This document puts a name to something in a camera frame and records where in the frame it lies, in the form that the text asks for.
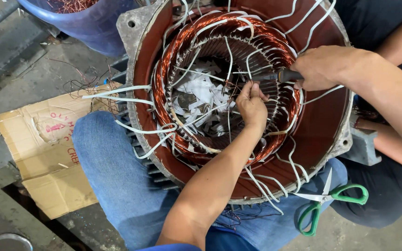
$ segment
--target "person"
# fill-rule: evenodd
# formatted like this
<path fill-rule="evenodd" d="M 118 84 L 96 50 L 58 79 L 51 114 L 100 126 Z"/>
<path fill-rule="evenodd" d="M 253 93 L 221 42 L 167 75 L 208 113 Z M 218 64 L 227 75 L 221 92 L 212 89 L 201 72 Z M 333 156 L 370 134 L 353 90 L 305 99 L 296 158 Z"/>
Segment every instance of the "person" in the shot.
<path fill-rule="evenodd" d="M 391 125 L 385 136 L 379 131 L 381 139 L 375 141 L 375 147 L 384 152 L 379 166 L 344 165 L 331 159 L 323 172 L 301 190 L 321 192 L 330 170 L 331 188 L 363 181 L 361 185 L 370 194 L 365 206 L 354 208 L 329 201 L 322 209 L 331 203 L 339 214 L 353 222 L 376 227 L 391 224 L 402 215 L 401 156 L 395 156 L 388 148 L 397 144 L 402 151 L 402 70 L 396 66 L 402 62 L 402 53 L 392 54 L 392 58 L 387 53 L 388 43 L 392 43 L 390 50 L 400 49 L 392 42 L 395 36 L 402 39 L 402 26 L 390 36 L 393 38 L 386 40 L 385 47 L 380 47 L 379 54 L 351 47 L 322 46 L 307 50 L 291 67 L 305 78 L 296 83 L 296 88 L 311 91 L 342 84 L 370 103 Z M 112 114 L 97 111 L 76 122 L 73 141 L 84 172 L 107 219 L 129 250 L 276 250 L 299 234 L 295 221 L 309 204 L 309 200 L 300 197 L 281 198 L 277 205 L 284 211 L 283 216 L 276 215 L 267 202 L 241 210 L 243 215 L 262 217 L 243 219 L 238 225 L 223 213 L 244 163 L 262 134 L 267 112 L 262 99 L 265 96 L 258 83 L 245 85 L 236 101 L 245 128 L 180 193 L 161 190 L 152 182 L 146 167 L 134 156 L 126 130 L 114 122 Z M 391 161 L 382 165 L 386 159 Z"/>

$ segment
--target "concrete floor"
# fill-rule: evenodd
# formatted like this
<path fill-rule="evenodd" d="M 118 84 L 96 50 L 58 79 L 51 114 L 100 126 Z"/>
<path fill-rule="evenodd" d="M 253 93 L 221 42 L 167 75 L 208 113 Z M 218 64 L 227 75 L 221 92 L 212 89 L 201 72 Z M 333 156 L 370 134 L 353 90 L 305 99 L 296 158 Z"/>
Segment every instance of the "concrete floor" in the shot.
<path fill-rule="evenodd" d="M 10 17 L 21 18 L 18 14 Z M 8 21 L 0 31 L 8 29 Z M 46 100 L 72 91 L 63 84 L 79 79 L 77 71 L 58 59 L 75 65 L 85 76 L 100 76 L 114 60 L 88 49 L 75 39 L 60 45 L 45 46 L 47 54 L 25 72 L 22 77 L 5 77 L 0 81 L 0 113 Z M 0 168 L 12 160 L 7 146 L 0 136 Z M 123 241 L 109 224 L 98 204 L 64 215 L 59 221 L 94 251 L 123 251 Z M 402 250 L 402 217 L 393 225 L 381 230 L 355 225 L 327 209 L 322 215 L 316 237 L 299 236 L 282 249 L 288 250 Z"/>

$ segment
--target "blue sleeve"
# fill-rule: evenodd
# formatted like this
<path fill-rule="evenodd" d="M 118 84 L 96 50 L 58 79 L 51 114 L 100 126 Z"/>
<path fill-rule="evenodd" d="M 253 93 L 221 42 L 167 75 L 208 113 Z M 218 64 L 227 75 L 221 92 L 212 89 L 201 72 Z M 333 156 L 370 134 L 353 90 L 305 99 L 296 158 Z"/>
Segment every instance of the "blue sleeve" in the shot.
<path fill-rule="evenodd" d="M 176 243 L 162 246 L 154 246 L 151 248 L 140 249 L 138 251 L 201 251 L 201 249 L 190 244 Z"/>

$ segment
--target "jeans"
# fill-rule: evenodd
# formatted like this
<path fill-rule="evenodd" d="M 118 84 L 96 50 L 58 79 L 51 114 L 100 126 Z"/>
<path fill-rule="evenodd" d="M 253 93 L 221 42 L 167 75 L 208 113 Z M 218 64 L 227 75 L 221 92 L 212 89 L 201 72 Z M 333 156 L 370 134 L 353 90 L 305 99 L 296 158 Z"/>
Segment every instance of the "jeans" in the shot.
<path fill-rule="evenodd" d="M 147 168 L 134 155 L 126 130 L 115 123 L 109 112 L 97 111 L 75 124 L 75 150 L 91 187 L 107 219 L 119 231 L 129 250 L 153 246 L 161 232 L 165 217 L 178 197 L 177 190 L 161 190 L 148 176 Z M 324 171 L 304 184 L 300 192 L 321 194 L 330 168 L 331 189 L 347 183 L 347 170 L 337 159 L 327 162 Z M 235 211 L 240 215 L 271 215 L 242 220 L 236 232 L 259 250 L 277 250 L 299 235 L 296 222 L 310 201 L 290 194 L 274 203 L 284 215 L 269 203 L 245 206 Z M 330 205 L 328 201 L 322 210 Z M 232 225 L 230 213 L 221 214 L 215 225 Z"/>

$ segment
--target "scrap copper wire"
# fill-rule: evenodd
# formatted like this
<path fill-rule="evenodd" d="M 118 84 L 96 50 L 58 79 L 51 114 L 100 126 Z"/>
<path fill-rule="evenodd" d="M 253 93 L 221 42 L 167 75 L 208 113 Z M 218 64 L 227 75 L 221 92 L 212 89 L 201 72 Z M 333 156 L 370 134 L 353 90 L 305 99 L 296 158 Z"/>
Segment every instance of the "scrap copper wire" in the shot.
<path fill-rule="evenodd" d="M 243 20 L 238 20 L 238 17 L 252 23 L 254 34 L 251 40 L 249 40 L 251 37 L 249 24 Z M 209 26 L 222 20 L 225 20 L 225 22 Z M 209 26 L 208 29 L 200 32 L 207 26 Z M 261 51 L 255 53 L 249 59 L 251 71 L 271 65 L 270 68 L 265 69 L 266 73 L 275 72 L 283 66 L 289 67 L 296 57 L 288 46 L 285 36 L 256 16 L 243 15 L 243 12 L 214 12 L 199 17 L 198 20 L 187 24 L 180 30 L 164 50 L 162 58 L 156 65 L 152 88 L 156 105 L 155 116 L 160 125 L 176 121 L 176 118 L 169 112 L 169 109 L 172 109 L 171 85 L 180 72 L 175 66 L 182 68 L 188 66 L 197 50 L 199 50 L 198 57 L 221 56 L 228 59 L 230 54 L 225 44 L 225 37 L 229 40 L 233 61 L 241 69 L 247 68 L 247 56 L 259 49 Z M 267 103 L 268 110 L 271 111 L 269 116 L 271 121 L 267 124 L 265 134 L 288 129 L 295 115 L 298 115 L 300 111 L 300 91 L 283 89 L 286 85 L 289 84 L 272 82 L 266 87 L 268 89 L 272 88 L 272 91 L 276 92 L 277 101 Z M 281 106 L 285 107 L 287 114 L 283 114 L 282 109 L 280 109 Z M 261 161 L 275 149 L 278 149 L 287 136 L 288 134 L 281 134 L 266 137 L 267 145 L 265 147 L 257 146 L 254 150 L 255 159 L 249 160 L 248 164 Z M 201 142 L 212 142 L 213 144 L 213 138 L 201 135 L 191 136 L 187 130 L 182 128 L 176 131 L 176 135 L 170 137 L 170 142 L 173 137 L 175 137 L 175 147 L 181 152 L 181 155 L 193 161 L 193 163 L 202 165 L 214 157 L 214 154 L 211 151 L 207 151 L 201 144 Z M 195 148 L 189 150 L 189 144 L 192 144 Z"/>
<path fill-rule="evenodd" d="M 88 9 L 97 3 L 98 0 L 48 0 L 49 6 L 53 7 L 51 3 L 60 6 L 57 13 L 67 14 L 76 13 Z"/>

